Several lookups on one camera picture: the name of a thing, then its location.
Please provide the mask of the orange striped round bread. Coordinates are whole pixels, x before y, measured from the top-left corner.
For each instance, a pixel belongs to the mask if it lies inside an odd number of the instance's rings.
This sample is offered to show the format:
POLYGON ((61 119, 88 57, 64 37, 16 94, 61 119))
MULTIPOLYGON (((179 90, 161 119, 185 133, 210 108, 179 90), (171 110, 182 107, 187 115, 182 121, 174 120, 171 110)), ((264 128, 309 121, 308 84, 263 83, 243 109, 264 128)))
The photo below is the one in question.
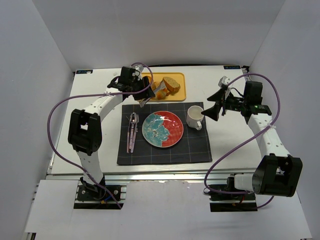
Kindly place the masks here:
POLYGON ((153 90, 155 97, 155 100, 163 100, 167 96, 167 87, 166 84, 163 81, 157 81, 155 84, 155 89, 153 90))

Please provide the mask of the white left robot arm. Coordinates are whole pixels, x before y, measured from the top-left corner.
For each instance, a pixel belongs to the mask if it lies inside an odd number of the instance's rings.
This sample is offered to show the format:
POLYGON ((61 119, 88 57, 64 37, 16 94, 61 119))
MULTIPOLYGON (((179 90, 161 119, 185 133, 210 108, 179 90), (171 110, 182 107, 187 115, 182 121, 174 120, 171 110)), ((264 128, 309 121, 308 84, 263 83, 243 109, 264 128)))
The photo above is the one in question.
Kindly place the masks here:
POLYGON ((107 85, 108 89, 116 89, 117 92, 106 91, 92 104, 84 109, 74 109, 70 115, 67 140, 76 151, 84 169, 81 182, 94 191, 105 184, 98 156, 103 139, 103 119, 129 96, 133 96, 141 107, 155 97, 151 88, 153 81, 142 76, 145 68, 149 67, 140 62, 122 67, 120 75, 107 85))

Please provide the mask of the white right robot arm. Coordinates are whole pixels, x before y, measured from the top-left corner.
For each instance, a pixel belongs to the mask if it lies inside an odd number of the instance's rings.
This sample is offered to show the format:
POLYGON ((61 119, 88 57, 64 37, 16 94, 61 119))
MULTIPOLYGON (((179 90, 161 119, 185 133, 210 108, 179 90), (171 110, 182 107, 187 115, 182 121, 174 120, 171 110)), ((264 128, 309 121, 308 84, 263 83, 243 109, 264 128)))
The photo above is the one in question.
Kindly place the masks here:
POLYGON ((235 173, 227 179, 223 189, 210 190, 219 194, 292 197, 295 194, 303 168, 302 160, 293 157, 284 147, 276 131, 272 113, 262 104, 263 84, 257 81, 245 83, 242 97, 231 93, 231 81, 226 76, 218 83, 219 91, 208 98, 214 106, 202 114, 217 121, 226 111, 240 112, 254 134, 261 162, 254 173, 235 173))

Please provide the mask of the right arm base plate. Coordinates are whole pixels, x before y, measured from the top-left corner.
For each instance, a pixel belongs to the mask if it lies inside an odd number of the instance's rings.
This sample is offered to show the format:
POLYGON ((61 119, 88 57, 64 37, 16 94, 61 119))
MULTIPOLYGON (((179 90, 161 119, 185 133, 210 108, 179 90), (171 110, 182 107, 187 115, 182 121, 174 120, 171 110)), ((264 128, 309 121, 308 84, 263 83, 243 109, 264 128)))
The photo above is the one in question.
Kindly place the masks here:
POLYGON ((205 188, 203 193, 209 196, 209 206, 212 213, 256 212, 257 203, 254 193, 222 194, 205 188))

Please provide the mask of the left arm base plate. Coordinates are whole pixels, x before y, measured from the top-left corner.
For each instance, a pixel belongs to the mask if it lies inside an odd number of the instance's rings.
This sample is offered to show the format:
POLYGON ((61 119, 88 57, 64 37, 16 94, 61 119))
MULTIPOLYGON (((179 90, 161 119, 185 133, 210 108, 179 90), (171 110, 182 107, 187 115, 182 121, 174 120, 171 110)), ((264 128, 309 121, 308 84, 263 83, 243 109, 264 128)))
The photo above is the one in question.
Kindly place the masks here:
MULTIPOLYGON (((107 189, 113 194, 120 206, 124 205, 126 199, 126 185, 107 185, 107 189)), ((73 208, 75 210, 120 210, 117 203, 107 192, 102 192, 102 196, 92 196, 82 184, 76 190, 73 208)))

